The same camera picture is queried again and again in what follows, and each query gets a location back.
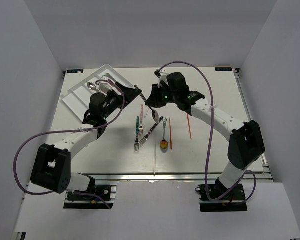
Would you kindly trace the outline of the silver spoon dark handle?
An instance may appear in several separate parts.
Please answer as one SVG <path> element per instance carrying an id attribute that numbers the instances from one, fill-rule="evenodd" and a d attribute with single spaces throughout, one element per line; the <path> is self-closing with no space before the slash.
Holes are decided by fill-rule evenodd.
<path id="1" fill-rule="evenodd" d="M 160 121 L 160 116 L 159 116 L 158 112 L 156 110 L 154 110 L 154 108 L 156 108 L 158 101 L 159 101 L 158 100 L 158 89 L 159 89 L 158 85 L 153 84 L 152 89 L 151 89 L 151 94 L 148 99 L 146 99 L 146 97 L 144 96 L 143 93 L 140 93 L 140 96 L 143 99 L 143 101 L 145 102 L 145 105 L 148 106 L 148 108 L 151 110 L 152 118 L 156 124 L 158 124 Z"/>

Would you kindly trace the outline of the silver ornate butter knife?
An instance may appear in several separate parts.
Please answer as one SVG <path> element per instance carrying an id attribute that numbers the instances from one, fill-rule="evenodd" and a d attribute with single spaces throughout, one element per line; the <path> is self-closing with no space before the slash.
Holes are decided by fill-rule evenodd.
<path id="1" fill-rule="evenodd" d="M 109 73 L 106 73 L 105 76 L 109 78 L 111 81 L 116 82 L 116 80 Z"/>

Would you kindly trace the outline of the silver spoon pink handle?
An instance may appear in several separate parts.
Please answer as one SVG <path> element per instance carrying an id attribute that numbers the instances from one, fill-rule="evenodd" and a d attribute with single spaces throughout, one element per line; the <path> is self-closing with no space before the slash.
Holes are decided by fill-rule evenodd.
<path id="1" fill-rule="evenodd" d="M 91 91 L 97 91 L 97 87 L 93 82 L 88 82 L 87 83 L 87 87 L 91 90 Z"/>

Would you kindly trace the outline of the pink handle fork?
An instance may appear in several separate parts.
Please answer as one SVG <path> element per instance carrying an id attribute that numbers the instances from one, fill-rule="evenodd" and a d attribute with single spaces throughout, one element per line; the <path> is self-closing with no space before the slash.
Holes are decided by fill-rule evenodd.
<path id="1" fill-rule="evenodd" d="M 143 137 L 143 116 L 144 116 L 144 105 L 140 107 L 140 117 L 139 117 L 139 138 Z"/>

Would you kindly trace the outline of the iridescent gold spoon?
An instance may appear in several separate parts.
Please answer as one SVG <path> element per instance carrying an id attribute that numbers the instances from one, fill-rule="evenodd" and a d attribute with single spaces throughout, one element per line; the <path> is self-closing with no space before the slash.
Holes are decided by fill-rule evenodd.
<path id="1" fill-rule="evenodd" d="M 167 127 L 167 118 L 163 117 L 162 119 L 162 125 L 163 125 L 163 137 L 162 140 L 159 143 L 160 149 L 165 153 L 168 151 L 169 143 L 166 140 L 166 127 Z"/>

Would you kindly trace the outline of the green handle fork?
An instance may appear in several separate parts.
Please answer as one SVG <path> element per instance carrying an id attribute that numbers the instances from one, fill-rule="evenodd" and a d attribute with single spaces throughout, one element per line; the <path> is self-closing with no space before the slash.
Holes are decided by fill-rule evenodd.
<path id="1" fill-rule="evenodd" d="M 134 152 L 139 151 L 139 132 L 140 132 L 140 117 L 136 117 L 136 128 L 135 128 L 135 142 L 134 142 Z"/>

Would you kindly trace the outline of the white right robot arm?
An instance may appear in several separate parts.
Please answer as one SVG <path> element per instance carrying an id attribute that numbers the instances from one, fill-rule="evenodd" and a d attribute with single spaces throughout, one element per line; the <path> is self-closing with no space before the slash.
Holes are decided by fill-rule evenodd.
<path id="1" fill-rule="evenodd" d="M 238 120 L 214 107 L 202 93 L 190 90 L 180 72 L 161 76 L 159 82 L 152 85 L 145 102 L 152 108 L 162 108 L 168 103 L 176 104 L 179 110 L 210 125 L 228 141 L 229 162 L 215 181 L 216 195 L 228 199 L 248 168 L 265 153 L 260 125 L 254 120 Z"/>

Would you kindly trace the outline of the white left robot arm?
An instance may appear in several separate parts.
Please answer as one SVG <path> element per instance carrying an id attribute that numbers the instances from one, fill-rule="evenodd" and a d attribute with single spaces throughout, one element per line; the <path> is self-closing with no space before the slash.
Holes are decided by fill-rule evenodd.
<path id="1" fill-rule="evenodd" d="M 103 135 L 109 124 L 107 118 L 113 112 L 122 111 L 141 93 L 140 89 L 115 83 L 107 93 L 98 91 L 92 94 L 82 121 L 92 128 L 77 129 L 52 145 L 42 144 L 30 176 L 31 183 L 58 194 L 76 191 L 86 200 L 93 198 L 96 193 L 95 180 L 91 176 L 72 172 L 72 159 Z"/>

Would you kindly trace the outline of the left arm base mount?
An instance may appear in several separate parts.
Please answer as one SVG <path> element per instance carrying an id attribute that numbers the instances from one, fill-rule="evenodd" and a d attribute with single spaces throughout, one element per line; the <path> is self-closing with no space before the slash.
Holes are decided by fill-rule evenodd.
<path id="1" fill-rule="evenodd" d="M 111 210 L 114 206 L 117 185 L 97 181 L 86 174 L 74 174 L 65 192 L 64 209 Z"/>

